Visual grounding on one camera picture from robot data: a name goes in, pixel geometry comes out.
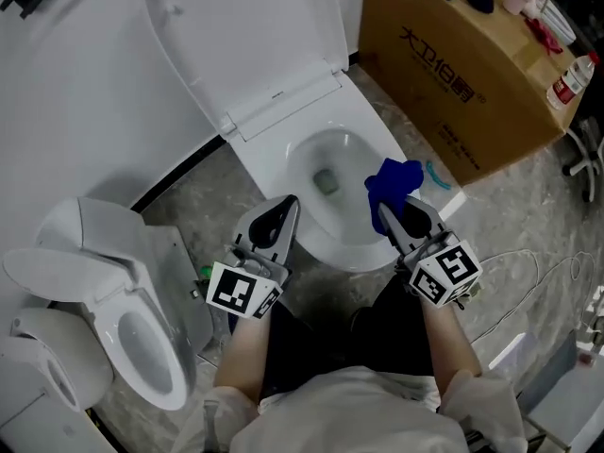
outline blue object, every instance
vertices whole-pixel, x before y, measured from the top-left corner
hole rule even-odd
[[[405,198],[422,186],[424,173],[419,161],[399,162],[386,158],[377,175],[365,179],[365,188],[369,192],[371,224],[380,235],[386,235],[378,215],[380,203],[386,205],[394,216],[400,220],[403,216]]]
[[[432,179],[434,180],[434,182],[440,186],[441,188],[444,188],[445,190],[450,190],[451,189],[451,185],[448,183],[445,183],[444,181],[442,181],[438,175],[436,174],[436,172],[434,171],[434,168],[432,167],[432,161],[426,161],[426,171],[428,171],[428,174],[430,176],[432,176]]]

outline person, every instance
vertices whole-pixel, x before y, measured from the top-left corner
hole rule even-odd
[[[344,358],[280,303],[240,319],[179,453],[527,450],[511,385],[485,377],[452,305],[395,276],[351,319]]]

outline toilet lid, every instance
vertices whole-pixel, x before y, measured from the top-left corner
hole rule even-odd
[[[319,76],[348,66],[337,0],[145,1],[166,57],[223,135],[301,88],[325,95],[334,84]]]
[[[83,251],[10,250],[2,265],[7,275],[30,294],[58,302],[100,300],[134,286],[124,265]]]

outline toilet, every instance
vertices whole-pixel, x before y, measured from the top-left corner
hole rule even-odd
[[[297,240],[349,272],[394,261],[364,180],[398,143],[344,74],[337,0],[145,0],[166,58],[267,198],[295,194]]]
[[[35,367],[49,395],[72,411],[94,406],[113,381],[107,355],[84,319],[62,310],[19,310],[9,336],[0,337],[0,358]]]
[[[27,292],[80,302],[113,367],[164,410],[185,405],[194,353],[212,335],[208,305],[177,228],[146,226],[134,211],[89,198],[57,205],[35,247],[9,251],[7,275]]]

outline toilet seat hinge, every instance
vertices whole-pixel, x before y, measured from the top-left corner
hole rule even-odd
[[[221,135],[229,140],[240,134],[245,141],[249,141],[341,87],[329,64],[324,59],[318,59],[256,92],[251,99],[227,109],[220,123]]]

